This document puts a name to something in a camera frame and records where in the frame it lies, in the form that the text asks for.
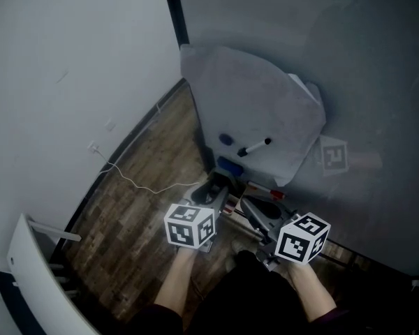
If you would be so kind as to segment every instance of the white cable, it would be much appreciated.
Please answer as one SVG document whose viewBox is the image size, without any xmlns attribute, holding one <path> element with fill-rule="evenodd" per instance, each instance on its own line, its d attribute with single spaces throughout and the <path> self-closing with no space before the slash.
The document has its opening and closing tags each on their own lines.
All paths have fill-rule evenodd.
<svg viewBox="0 0 419 335">
<path fill-rule="evenodd" d="M 124 175 L 123 175 L 123 173 L 121 172 L 121 170 L 119 169 L 119 167 L 117 167 L 115 164 L 112 164 L 109 160 L 107 160 L 106 158 L 105 158 L 105 156 L 98 150 L 98 148 L 96 148 L 96 147 L 94 147 L 93 148 L 93 150 L 96 152 L 96 153 L 98 153 L 99 155 L 101 155 L 101 158 L 103 158 L 104 159 L 104 161 L 107 163 L 107 164 L 109 164 L 109 165 L 111 165 L 112 167 L 109 169 L 109 170 L 106 170 L 106 171 L 101 171 L 99 174 L 98 174 L 98 176 L 99 175 L 101 175 L 101 174 L 104 174 L 104 173 L 106 173 L 106 172 L 109 172 L 109 171 L 111 171 L 111 169 L 112 168 L 116 168 L 118 171 L 119 171 L 119 174 L 121 175 L 121 177 L 123 178 L 123 179 L 125 179 L 125 180 L 127 180 L 127 181 L 130 181 L 136 188 L 143 188 L 143 189 L 145 189 L 145 190 L 148 190 L 148 191 L 150 191 L 150 192 L 152 192 L 154 195 L 157 195 L 157 194 L 159 194 L 159 193 L 162 193 L 163 191 L 166 191 L 166 190 L 168 190 L 169 188 L 172 188 L 172 187 L 174 187 L 174 186 L 193 186 L 193 185 L 198 185 L 198 184 L 200 184 L 200 182 L 194 182 L 193 184 L 180 184 L 180 183 L 176 183 L 176 184 L 173 184 L 173 185 L 171 185 L 171 186 L 168 186 L 167 188 L 164 188 L 164 189 L 162 189 L 162 190 L 160 190 L 160 191 L 153 191 L 153 190 L 151 190 L 150 188 L 148 188 L 148 187 L 144 187 L 144 186 L 139 186 L 139 185 L 137 185 L 135 182 L 133 182 L 133 180 L 131 180 L 131 179 L 129 179 L 128 177 L 125 177 Z"/>
</svg>

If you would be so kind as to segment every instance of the white wall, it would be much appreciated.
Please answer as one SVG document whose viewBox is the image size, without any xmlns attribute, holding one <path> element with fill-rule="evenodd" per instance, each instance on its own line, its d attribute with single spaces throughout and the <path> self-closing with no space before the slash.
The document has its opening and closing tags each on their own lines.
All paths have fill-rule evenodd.
<svg viewBox="0 0 419 335">
<path fill-rule="evenodd" d="M 191 43 L 254 53 L 321 88 L 323 134 L 348 143 L 350 167 L 324 177 L 316 144 L 284 192 L 339 243 L 419 275 L 419 0 L 181 2 Z"/>
<path fill-rule="evenodd" d="M 111 155 L 179 79 L 166 0 L 0 0 L 0 268 L 20 213 L 64 228 L 88 144 Z"/>
</svg>

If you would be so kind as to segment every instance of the cube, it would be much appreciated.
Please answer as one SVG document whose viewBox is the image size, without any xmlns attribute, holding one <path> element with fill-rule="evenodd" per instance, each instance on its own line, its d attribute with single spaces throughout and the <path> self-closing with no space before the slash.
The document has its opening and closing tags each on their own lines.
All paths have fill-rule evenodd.
<svg viewBox="0 0 419 335">
<path fill-rule="evenodd" d="M 274 254 L 305 265 L 321 252 L 330 224 L 312 213 L 282 227 Z"/>
<path fill-rule="evenodd" d="M 199 248 L 216 234 L 213 209 L 172 204 L 164 220 L 168 242 L 177 246 Z"/>
</svg>

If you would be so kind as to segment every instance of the gray cloth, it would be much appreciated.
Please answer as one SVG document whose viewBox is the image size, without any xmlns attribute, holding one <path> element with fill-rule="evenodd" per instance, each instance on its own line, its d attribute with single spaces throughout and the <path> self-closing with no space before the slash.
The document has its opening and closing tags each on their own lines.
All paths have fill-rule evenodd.
<svg viewBox="0 0 419 335">
<path fill-rule="evenodd" d="M 182 75 L 191 85 L 205 142 L 214 155 L 287 184 L 325 124 L 318 88 L 270 62 L 227 47 L 181 48 Z M 231 136 L 226 146 L 219 135 Z M 242 147 L 272 143 L 240 158 Z"/>
</svg>

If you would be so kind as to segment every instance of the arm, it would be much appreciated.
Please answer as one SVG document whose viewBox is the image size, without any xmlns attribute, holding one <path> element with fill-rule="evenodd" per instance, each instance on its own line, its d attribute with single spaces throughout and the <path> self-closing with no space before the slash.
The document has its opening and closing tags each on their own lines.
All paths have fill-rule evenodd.
<svg viewBox="0 0 419 335">
<path fill-rule="evenodd" d="M 155 304 L 162 305 L 182 316 L 189 280 L 198 251 L 179 248 L 168 275 L 155 299 Z"/>
<path fill-rule="evenodd" d="M 337 307 L 310 265 L 291 262 L 288 273 L 308 321 L 312 322 Z"/>
</svg>

